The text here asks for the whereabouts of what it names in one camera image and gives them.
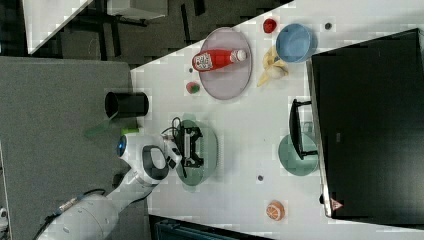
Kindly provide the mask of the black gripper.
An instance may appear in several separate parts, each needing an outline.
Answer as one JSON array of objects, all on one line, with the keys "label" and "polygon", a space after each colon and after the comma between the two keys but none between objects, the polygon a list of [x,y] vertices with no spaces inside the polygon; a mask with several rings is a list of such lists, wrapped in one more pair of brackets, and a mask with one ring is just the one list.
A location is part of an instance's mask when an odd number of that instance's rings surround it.
[{"label": "black gripper", "polygon": [[189,168],[200,168],[204,165],[203,158],[191,158],[192,138],[202,137],[199,127],[185,128],[180,126],[177,134],[177,146],[182,155],[181,165]]}]

